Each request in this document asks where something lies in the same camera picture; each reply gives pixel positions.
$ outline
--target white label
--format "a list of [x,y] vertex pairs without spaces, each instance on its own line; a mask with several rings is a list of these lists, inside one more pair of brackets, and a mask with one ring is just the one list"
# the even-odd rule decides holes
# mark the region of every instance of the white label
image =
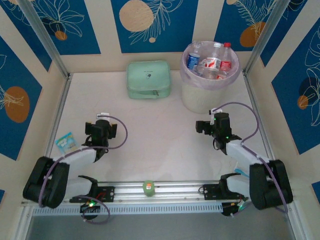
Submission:
[[212,71],[219,71],[221,60],[216,57],[207,57],[205,67],[211,69]]

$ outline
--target small blue packet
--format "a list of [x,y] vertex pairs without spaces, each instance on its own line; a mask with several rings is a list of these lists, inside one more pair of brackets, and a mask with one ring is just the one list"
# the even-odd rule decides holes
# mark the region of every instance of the small blue packet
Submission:
[[68,134],[56,140],[55,144],[62,154],[69,154],[79,148],[72,132],[69,132]]

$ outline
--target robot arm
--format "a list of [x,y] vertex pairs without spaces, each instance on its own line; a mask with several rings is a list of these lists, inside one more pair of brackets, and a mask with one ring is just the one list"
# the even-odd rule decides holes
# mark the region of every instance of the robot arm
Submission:
[[[115,138],[117,125],[110,125],[108,120],[101,117],[91,124],[86,122],[85,134],[88,135],[85,143],[80,149],[99,146],[108,147],[108,140]],[[56,208],[63,199],[70,199],[79,195],[95,197],[97,195],[98,181],[80,174],[83,167],[98,161],[108,150],[92,148],[79,151],[61,160],[53,169],[50,179],[42,194],[42,205]],[[38,202],[44,178],[50,167],[60,157],[40,157],[24,187],[23,197]]]
[[[231,173],[221,176],[220,192],[225,195],[238,193],[250,198],[253,205],[259,210],[282,205],[281,197],[265,165],[243,147],[239,136],[232,134],[228,113],[215,113],[211,122],[197,121],[195,128],[198,133],[211,135],[214,148],[236,159],[238,167],[245,174]],[[284,163],[280,160],[259,157],[272,170],[285,202],[291,203],[293,195]]]

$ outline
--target mint green pouch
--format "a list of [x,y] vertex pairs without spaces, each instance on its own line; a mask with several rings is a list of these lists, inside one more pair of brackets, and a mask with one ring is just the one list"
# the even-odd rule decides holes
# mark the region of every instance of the mint green pouch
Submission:
[[166,61],[131,62],[126,69],[129,98],[158,99],[170,95],[170,67]]

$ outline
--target trash bin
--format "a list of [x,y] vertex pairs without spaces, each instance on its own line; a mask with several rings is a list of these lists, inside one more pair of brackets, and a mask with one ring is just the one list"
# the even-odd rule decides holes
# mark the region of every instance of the trash bin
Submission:
[[[214,46],[213,41],[203,41],[201,51]],[[221,99],[227,87],[232,84],[241,72],[239,58],[231,51],[231,70],[224,79],[211,80],[200,77],[187,68],[187,59],[192,45],[190,44],[183,52],[180,61],[180,75],[182,78],[182,102],[190,111],[198,114],[206,114],[210,109],[219,107]]]

